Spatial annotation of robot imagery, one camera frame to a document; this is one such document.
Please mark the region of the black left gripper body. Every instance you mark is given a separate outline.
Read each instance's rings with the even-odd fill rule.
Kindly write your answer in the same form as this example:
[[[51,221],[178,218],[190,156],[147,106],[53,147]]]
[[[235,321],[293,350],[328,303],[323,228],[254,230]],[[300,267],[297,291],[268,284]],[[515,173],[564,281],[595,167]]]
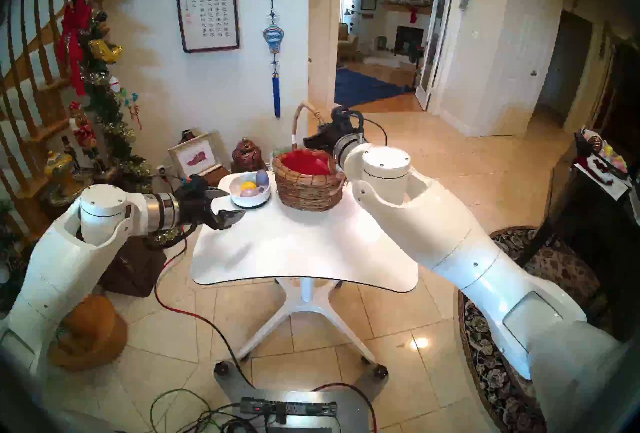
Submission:
[[[204,189],[180,187],[176,190],[178,203],[176,227],[204,224],[213,228],[211,203],[215,198],[205,197],[207,188],[214,187],[205,187]]]

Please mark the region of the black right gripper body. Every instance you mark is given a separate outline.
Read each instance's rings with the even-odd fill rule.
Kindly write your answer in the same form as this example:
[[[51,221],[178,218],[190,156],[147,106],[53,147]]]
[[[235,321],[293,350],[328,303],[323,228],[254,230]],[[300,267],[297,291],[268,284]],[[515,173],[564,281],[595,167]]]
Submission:
[[[350,134],[350,123],[325,123],[317,127],[317,149],[333,152],[337,142]]]

